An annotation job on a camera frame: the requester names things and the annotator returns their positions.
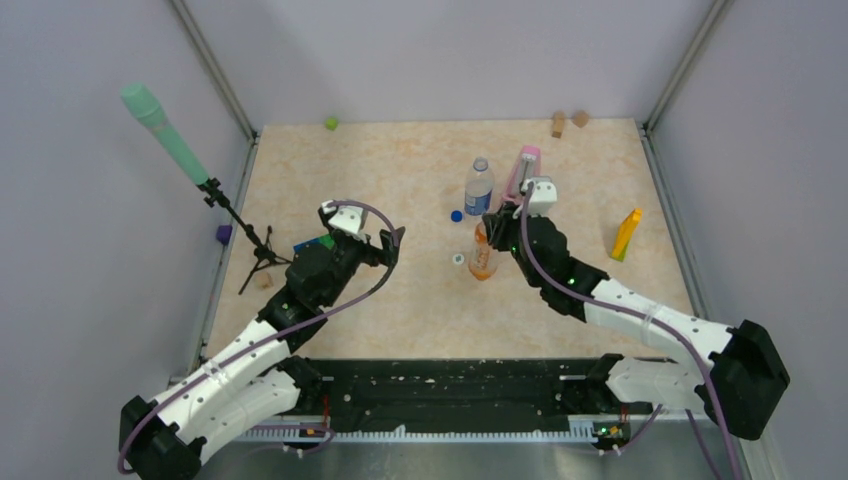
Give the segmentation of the clear bottle blue label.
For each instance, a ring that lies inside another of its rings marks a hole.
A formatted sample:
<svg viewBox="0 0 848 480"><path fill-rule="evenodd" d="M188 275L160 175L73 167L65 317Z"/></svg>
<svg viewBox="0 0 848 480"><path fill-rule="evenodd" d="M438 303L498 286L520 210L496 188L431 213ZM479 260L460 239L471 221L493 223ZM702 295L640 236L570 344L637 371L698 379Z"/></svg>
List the clear bottle blue label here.
<svg viewBox="0 0 848 480"><path fill-rule="evenodd" d="M464 213L468 216L482 216L491 206L495 177L489 161L477 157L468 170L464 185Z"/></svg>

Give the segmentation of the orange juice bottle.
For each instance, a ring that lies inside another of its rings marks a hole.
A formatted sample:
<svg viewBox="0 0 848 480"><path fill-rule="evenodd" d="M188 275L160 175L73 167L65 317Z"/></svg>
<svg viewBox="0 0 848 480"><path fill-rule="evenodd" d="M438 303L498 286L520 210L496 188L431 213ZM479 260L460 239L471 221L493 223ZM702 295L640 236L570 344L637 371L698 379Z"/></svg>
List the orange juice bottle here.
<svg viewBox="0 0 848 480"><path fill-rule="evenodd" d="M471 275L485 281L497 271L497 252L488 244L488 236L483 222L479 222L474 230L474 243L468 259L468 270Z"/></svg>

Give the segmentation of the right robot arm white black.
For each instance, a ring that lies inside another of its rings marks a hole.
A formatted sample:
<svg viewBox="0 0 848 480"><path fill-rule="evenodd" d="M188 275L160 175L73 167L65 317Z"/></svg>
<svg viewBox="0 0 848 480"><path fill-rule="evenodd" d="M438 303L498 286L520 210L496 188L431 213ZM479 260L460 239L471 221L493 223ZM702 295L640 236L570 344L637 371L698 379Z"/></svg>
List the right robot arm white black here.
<svg viewBox="0 0 848 480"><path fill-rule="evenodd" d="M663 403L706 414L729 434L762 437L790 376L766 328L684 314L650 300L572 256L546 216L506 203L482 218L488 244L509 253L528 285L555 312L616 330L663 352L668 362L622 357L586 385L589 404Z"/></svg>

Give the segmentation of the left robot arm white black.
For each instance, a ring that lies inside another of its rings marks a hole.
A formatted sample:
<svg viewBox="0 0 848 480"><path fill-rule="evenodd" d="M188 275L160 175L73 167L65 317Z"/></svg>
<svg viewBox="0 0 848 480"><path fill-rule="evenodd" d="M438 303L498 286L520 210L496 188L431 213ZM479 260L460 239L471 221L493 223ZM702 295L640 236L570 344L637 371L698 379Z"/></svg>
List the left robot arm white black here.
<svg viewBox="0 0 848 480"><path fill-rule="evenodd" d="M405 230L368 237L335 229L332 246L302 246L285 285L236 339L177 385L121 411L118 470L141 479L192 479L220 449L263 420L319 404L320 376L296 350L340 312L335 302L362 264L391 273Z"/></svg>

